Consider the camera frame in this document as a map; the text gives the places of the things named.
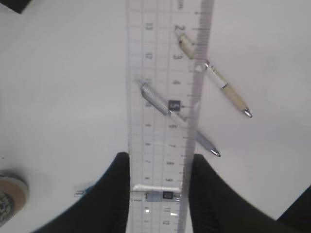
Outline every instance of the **pen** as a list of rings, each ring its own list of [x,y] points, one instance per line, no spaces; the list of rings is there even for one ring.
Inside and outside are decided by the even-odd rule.
[[[155,107],[164,116],[169,117],[179,127],[187,127],[186,119],[178,112],[171,111],[168,108],[168,102],[163,99],[157,92],[155,92],[147,83],[139,79],[136,79],[136,82],[140,87],[142,97],[146,99],[153,107]],[[212,154],[216,155],[217,157],[221,156],[215,146],[210,141],[208,141],[199,131],[197,132],[196,141]]]
[[[195,44],[192,43],[190,38],[178,27],[175,28],[175,32],[178,36],[179,47],[190,59],[193,59],[195,54]],[[216,83],[219,89],[223,91],[223,93],[236,105],[236,107],[240,111],[242,111],[248,117],[252,118],[253,116],[246,103],[232,88],[232,86],[228,84],[228,82],[224,79],[221,73],[209,63],[208,59],[206,59],[204,65],[207,70],[207,75],[212,78],[212,80]]]

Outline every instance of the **ruler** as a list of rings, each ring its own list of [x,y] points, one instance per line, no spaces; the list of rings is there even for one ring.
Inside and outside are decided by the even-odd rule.
[[[183,233],[213,0],[127,0],[128,233]],[[175,29],[195,41],[194,59]],[[181,129],[141,95],[143,80],[187,120]]]

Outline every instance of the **ruler number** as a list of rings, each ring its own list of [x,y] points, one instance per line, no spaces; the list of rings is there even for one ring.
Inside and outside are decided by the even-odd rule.
[[[170,129],[177,129],[177,125],[169,125]]]
[[[153,57],[154,57],[154,55],[152,54],[152,52],[148,52],[148,53],[146,53],[146,55],[145,55],[145,58],[146,58],[146,59],[153,59]]]
[[[146,23],[145,29],[147,31],[152,31],[154,29],[154,24],[153,23]]]
[[[184,25],[183,26],[175,25],[175,30],[177,29],[184,31],[186,27]]]
[[[174,59],[174,60],[182,60],[183,58],[184,58],[184,55],[182,55],[182,54],[180,54],[180,55],[174,54],[174,55],[173,55],[173,59]]]

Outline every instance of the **white surface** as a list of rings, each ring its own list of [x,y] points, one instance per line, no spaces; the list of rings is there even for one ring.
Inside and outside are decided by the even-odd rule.
[[[215,0],[209,58],[254,117],[206,79],[199,125],[222,158],[197,152],[274,218],[310,185],[310,7]],[[2,233],[50,221],[127,150],[124,72],[125,1],[33,0],[22,15],[0,7],[0,168],[31,189]]]

